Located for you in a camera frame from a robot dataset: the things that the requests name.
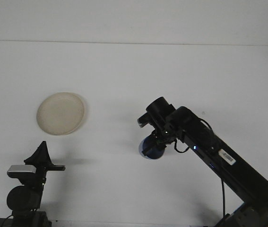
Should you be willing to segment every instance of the cable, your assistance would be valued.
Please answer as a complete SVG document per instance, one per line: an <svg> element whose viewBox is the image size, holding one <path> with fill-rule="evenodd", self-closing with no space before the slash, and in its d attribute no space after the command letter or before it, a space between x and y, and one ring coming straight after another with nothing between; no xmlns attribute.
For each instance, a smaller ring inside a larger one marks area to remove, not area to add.
<svg viewBox="0 0 268 227"><path fill-rule="evenodd" d="M221 178L222 183L222 196L223 196L223 218L225 217L225 189L224 189L224 181Z"/></svg>
<svg viewBox="0 0 268 227"><path fill-rule="evenodd" d="M202 118L199 118L200 121L204 122L205 125L211 130L211 140L213 142L213 137L214 137L214 131L212 129L212 127L210 126L209 123L207 123L207 121L203 120ZM223 179L221 178L221 184L222 184L222 197L223 197L223 218L225 218L225 188L224 188L224 181Z"/></svg>
<svg viewBox="0 0 268 227"><path fill-rule="evenodd" d="M179 151L177 149L177 140L174 140L174 142L175 142L174 148L178 153L184 153L184 152L186 152L186 151L188 151L190 149L190 147L187 147L184 151Z"/></svg>
<svg viewBox="0 0 268 227"><path fill-rule="evenodd" d="M214 132L213 129L211 128L211 126L209 125L209 123L207 123L207 121L203 120L202 118L199 118L199 120L202 121L202 122L204 122L204 123L206 124L206 126L207 126L212 132Z"/></svg>
<svg viewBox="0 0 268 227"><path fill-rule="evenodd" d="M2 222L2 224L1 224L1 226L0 227L3 227L3 224L5 224L5 222L8 220L8 218L10 218L12 215L10 215L10 216L7 216L4 220L3 220L3 222Z"/></svg>

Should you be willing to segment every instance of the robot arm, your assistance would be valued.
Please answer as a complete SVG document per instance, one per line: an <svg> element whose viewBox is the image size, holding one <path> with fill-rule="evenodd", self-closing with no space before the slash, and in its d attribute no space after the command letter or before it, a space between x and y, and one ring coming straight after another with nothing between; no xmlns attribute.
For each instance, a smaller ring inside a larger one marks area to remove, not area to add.
<svg viewBox="0 0 268 227"><path fill-rule="evenodd" d="M217 137L210 126L186 107L175 109L161 97L138 119L141 127L155 130L142 144L141 154L156 159L166 144L176 139L186 143L243 201L216 227L267 227L268 181Z"/></svg>

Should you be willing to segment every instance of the barcode label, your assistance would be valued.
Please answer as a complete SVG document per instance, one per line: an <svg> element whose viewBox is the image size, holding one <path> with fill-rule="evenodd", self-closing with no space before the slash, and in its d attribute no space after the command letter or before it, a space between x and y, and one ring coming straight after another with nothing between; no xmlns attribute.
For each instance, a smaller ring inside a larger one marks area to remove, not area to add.
<svg viewBox="0 0 268 227"><path fill-rule="evenodd" d="M231 157L225 150L219 150L219 155L230 165L233 165L236 162L236 160Z"/></svg>

